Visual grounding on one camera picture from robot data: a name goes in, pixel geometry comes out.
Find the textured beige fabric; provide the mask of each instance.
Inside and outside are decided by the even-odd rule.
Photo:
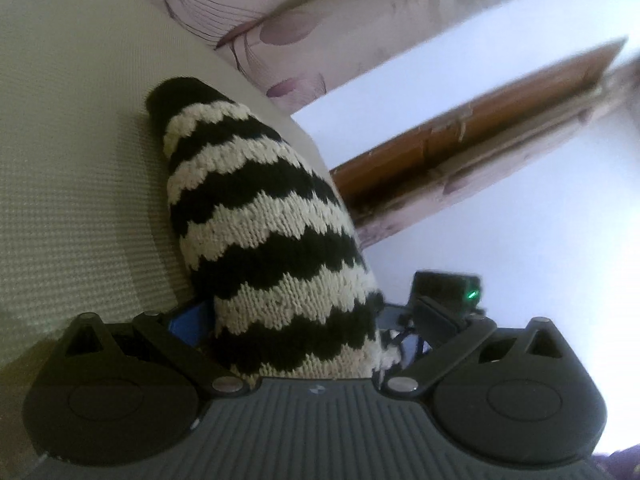
[[[31,463],[29,382],[69,320],[188,300],[143,102],[193,75],[247,104],[317,171],[309,137],[143,0],[0,0],[0,478]]]

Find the purple fabric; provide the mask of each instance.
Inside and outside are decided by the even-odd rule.
[[[594,455],[593,459],[617,480],[640,480],[640,444],[610,456]]]

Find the knitted sock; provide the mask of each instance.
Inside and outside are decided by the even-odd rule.
[[[370,377],[397,362],[380,344],[382,297],[332,184],[195,78],[165,81],[146,108],[191,281],[214,298],[213,357],[249,380]]]

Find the black stripe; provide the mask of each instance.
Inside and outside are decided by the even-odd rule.
[[[223,367],[236,365],[240,373],[255,374],[262,364],[290,372],[306,355],[323,361],[336,357],[343,345],[362,348],[366,338],[375,339],[375,318],[368,303],[356,302],[353,311],[333,307],[324,324],[304,316],[294,316],[278,330],[255,322],[246,332],[235,335],[225,327],[209,342],[211,356]]]
[[[214,262],[200,257],[191,281],[199,296],[228,300],[243,283],[264,290],[276,285],[285,273],[310,280],[322,265],[337,272],[343,264],[363,263],[353,237],[331,230],[321,234],[307,227],[300,238],[271,233],[256,248],[231,245]]]
[[[207,123],[199,121],[193,133],[189,137],[181,137],[175,147],[175,151],[169,158],[169,173],[173,173],[184,160],[191,160],[207,145],[217,146],[232,140],[233,136],[243,139],[268,139],[284,142],[279,134],[261,123],[255,117],[247,120],[225,117],[219,123]]]
[[[273,198],[296,193],[311,199],[339,204],[334,190],[320,176],[279,158],[273,164],[249,160],[233,173],[209,173],[195,189],[185,189],[171,206],[171,222],[178,236],[187,234],[188,222],[202,224],[219,206],[237,208],[251,203],[261,191]]]
[[[146,98],[145,105],[153,130],[162,137],[171,118],[184,108],[213,101],[234,102],[199,79],[175,77],[154,88]]]

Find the gray ribbed panel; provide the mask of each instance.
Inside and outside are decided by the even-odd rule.
[[[323,394],[310,388],[321,384]],[[421,406],[370,381],[265,380],[253,395],[213,402],[199,427],[139,463],[85,468],[46,459],[30,480],[602,480],[587,463],[500,468],[466,456]]]

